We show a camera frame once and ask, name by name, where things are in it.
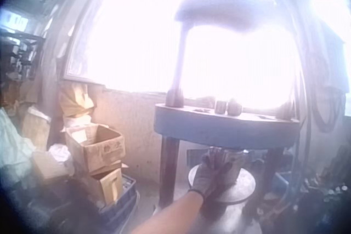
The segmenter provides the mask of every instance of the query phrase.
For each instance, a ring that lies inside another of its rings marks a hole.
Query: forearm
[[[203,204],[196,192],[188,192],[159,214],[139,226],[132,234],[183,234],[190,228]]]

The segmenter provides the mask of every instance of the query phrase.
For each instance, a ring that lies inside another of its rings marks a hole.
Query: gloved hand
[[[216,188],[220,179],[224,178],[226,174],[233,166],[232,163],[228,162],[222,165],[215,165],[214,162],[211,162],[210,159],[216,159],[216,157],[209,156],[206,154],[202,157],[202,163],[197,169],[194,183],[192,188],[189,191],[195,191],[203,196],[203,200],[209,197]]]

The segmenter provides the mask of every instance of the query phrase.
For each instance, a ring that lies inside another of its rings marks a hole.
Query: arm
[[[194,191],[174,202],[168,208],[139,226],[132,234],[186,233],[197,217],[203,197]]]

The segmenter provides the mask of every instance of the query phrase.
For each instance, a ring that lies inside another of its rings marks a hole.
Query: gray work glove
[[[193,186],[189,191],[199,193],[203,196],[203,200],[205,200],[216,190],[218,184],[220,184],[220,179],[224,178],[224,174],[226,174],[232,166],[233,164],[230,162],[222,165],[214,165],[214,163],[210,161],[210,156],[208,154],[204,155],[202,157],[202,163],[197,169]]]

